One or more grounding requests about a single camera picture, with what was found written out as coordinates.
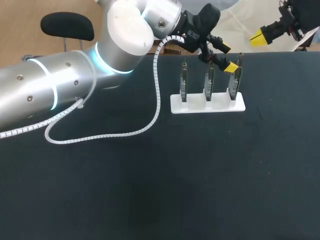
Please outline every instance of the metal bracket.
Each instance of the metal bracket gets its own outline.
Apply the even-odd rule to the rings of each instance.
[[[182,63],[180,75],[180,95],[183,103],[187,102],[187,85],[188,85],[188,66],[186,62]]]
[[[241,77],[243,73],[243,69],[242,69],[243,61],[244,61],[244,54],[239,53],[238,62],[237,62],[237,65],[239,66],[239,68],[234,73],[231,74],[229,86],[228,86],[230,98],[232,101],[235,101],[237,99],[237,94],[239,91],[239,86],[241,83]]]
[[[215,65],[210,61],[208,71],[205,74],[204,80],[204,95],[207,102],[211,102],[212,92],[214,90]]]

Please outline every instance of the chair backrest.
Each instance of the chair backrest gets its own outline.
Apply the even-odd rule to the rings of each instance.
[[[41,20],[42,31],[50,36],[92,41],[94,27],[86,17],[74,12],[54,12]]]

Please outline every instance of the black chair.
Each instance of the black chair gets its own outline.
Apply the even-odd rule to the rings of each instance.
[[[67,39],[78,39],[83,50],[82,41],[92,41],[95,38],[94,26],[86,17],[74,12],[54,12],[41,20],[41,30],[54,37],[63,38],[64,51],[67,51]],[[31,54],[22,57],[23,61],[38,58]]]

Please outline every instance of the white spiral cable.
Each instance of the white spiral cable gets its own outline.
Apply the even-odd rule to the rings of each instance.
[[[75,104],[73,104],[71,107],[69,107],[67,110],[57,114],[56,116],[54,116],[54,117],[52,117],[52,118],[50,118],[50,119],[48,119],[46,121],[43,121],[43,122],[40,122],[40,123],[37,123],[37,124],[29,126],[29,127],[37,126],[37,128],[33,127],[32,129],[31,128],[29,129],[29,127],[24,127],[24,128],[15,129],[15,130],[12,130],[12,131],[9,131],[9,132],[6,132],[6,133],[0,133],[0,139],[2,138],[2,136],[11,137],[11,136],[14,136],[14,135],[17,135],[17,134],[26,133],[26,132],[38,129],[39,127],[44,127],[44,126],[47,126],[47,125],[49,125],[49,126],[46,128],[46,130],[44,132],[45,139],[48,142],[50,142],[52,144],[57,144],[57,145],[73,144],[73,143],[79,143],[79,142],[94,140],[94,139],[129,137],[129,136],[138,135],[138,134],[141,134],[141,133],[147,131],[157,121],[159,113],[160,113],[160,108],[161,108],[161,98],[160,98],[159,79],[158,79],[158,58],[159,58],[159,54],[160,54],[160,51],[163,48],[163,46],[167,42],[172,41],[172,40],[178,41],[180,43],[184,43],[185,42],[185,40],[180,36],[176,36],[176,35],[167,36],[165,39],[162,40],[162,42],[159,44],[157,50],[155,51],[154,59],[153,59],[153,75],[154,75],[154,85],[155,85],[155,92],[156,92],[156,111],[155,111],[155,114],[154,114],[154,117],[153,117],[152,121],[147,126],[145,126],[144,128],[142,128],[140,130],[137,130],[137,131],[133,131],[133,132],[127,132],[127,133],[101,134],[101,135],[88,136],[88,137],[82,137],[82,138],[78,138],[78,139],[70,139],[70,140],[64,140],[64,141],[56,141],[56,140],[51,139],[50,136],[49,136],[49,133],[50,133],[50,130],[52,129],[52,127],[58,121],[60,121],[62,118],[64,118],[67,114],[71,113],[74,109],[76,109],[78,106],[80,106],[82,104],[82,102],[83,102],[83,99],[81,98]]]

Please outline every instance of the cable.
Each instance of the cable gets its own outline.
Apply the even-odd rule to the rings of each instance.
[[[142,134],[148,129],[150,129],[155,122],[158,119],[159,113],[160,113],[160,107],[161,107],[161,98],[160,98],[160,89],[159,89],[159,79],[158,79],[158,57],[160,54],[161,49],[164,47],[164,45],[171,41],[179,41],[180,43],[184,43],[185,40],[181,36],[167,36],[165,39],[163,39],[158,48],[155,51],[154,58],[153,58],[153,76],[154,76],[154,85],[155,85],[155,92],[156,92],[156,111],[154,114],[154,117],[152,121],[145,126],[144,128],[133,131],[133,132],[127,132],[127,133],[118,133],[118,134],[101,134],[101,135],[95,135],[95,136],[88,136],[88,137],[82,137],[82,138],[77,138],[77,139],[70,139],[70,140],[64,140],[64,141],[56,141],[50,138],[49,133],[50,130],[53,128],[53,126],[61,120],[61,118],[57,119],[56,121],[50,123],[50,125],[46,128],[44,132],[45,139],[52,143],[52,144],[58,144],[58,145],[65,145],[65,144],[73,144],[73,143],[79,143],[79,142],[84,142],[84,141],[89,141],[89,140],[94,140],[94,139],[104,139],[104,138],[123,138],[123,137],[129,137],[129,136],[134,136],[138,134]]]
[[[160,107],[161,107],[159,79],[158,79],[158,58],[159,58],[159,54],[160,54],[161,49],[164,47],[164,45],[167,42],[170,42],[172,40],[178,41],[180,43],[184,43],[185,42],[185,40],[181,36],[176,36],[176,35],[167,36],[165,39],[163,39],[161,41],[161,43],[159,44],[159,46],[158,46],[158,48],[157,48],[157,50],[155,51],[155,54],[154,54],[154,58],[153,58],[153,76],[154,76],[154,85],[155,85],[155,92],[156,92],[156,111],[155,111],[155,114],[154,114],[154,117],[153,117],[152,121],[146,127],[142,128],[142,129],[140,129],[138,131],[133,131],[133,132],[128,132],[128,133],[102,134],[102,135],[82,137],[82,138],[78,138],[78,139],[71,139],[71,140],[65,140],[65,141],[56,141],[56,140],[53,140],[53,139],[51,139],[49,137],[50,130],[53,128],[53,126],[58,121],[60,121],[62,118],[64,118],[66,115],[68,115],[73,110],[75,110],[76,108],[81,108],[81,106],[83,106],[83,103],[88,100],[88,98],[91,96],[91,94],[93,93],[93,91],[94,91],[94,89],[96,87],[97,74],[96,74],[96,70],[95,70],[95,67],[94,67],[92,61],[89,59],[89,57],[85,53],[83,53],[81,51],[76,51],[76,52],[79,52],[83,56],[86,57],[86,59],[88,60],[90,66],[91,66],[92,74],[93,74],[92,87],[91,87],[91,90],[90,90],[89,94],[85,98],[85,100],[80,98],[71,107],[67,108],[66,110],[64,110],[64,111],[62,111],[60,113],[58,113],[54,117],[49,118],[48,120],[45,120],[45,121],[30,125],[30,126],[17,128],[17,129],[11,130],[11,131],[1,132],[0,133],[0,139],[12,137],[12,136],[23,134],[23,133],[27,133],[27,132],[30,132],[30,131],[45,127],[47,125],[48,125],[48,127],[46,128],[46,130],[44,132],[45,139],[48,142],[52,143],[52,144],[58,144],[58,145],[73,144],[73,143],[79,143],[79,142],[94,140],[94,139],[129,137],[129,136],[138,135],[138,134],[141,134],[141,133],[147,131],[157,121],[159,113],[160,113]]]
[[[71,113],[73,110],[75,110],[82,102],[83,102],[83,99],[81,98],[76,103],[74,103],[71,107],[58,113],[54,117],[49,118],[48,120],[45,120],[45,121],[42,121],[42,122],[39,122],[39,123],[36,123],[33,125],[17,128],[14,130],[1,132],[0,139],[12,137],[12,136],[19,135],[19,134],[24,134],[24,133],[31,132],[33,130],[45,127],[45,126],[49,125],[50,123],[53,123],[57,119],[62,119],[63,117],[67,116],[69,113]]]

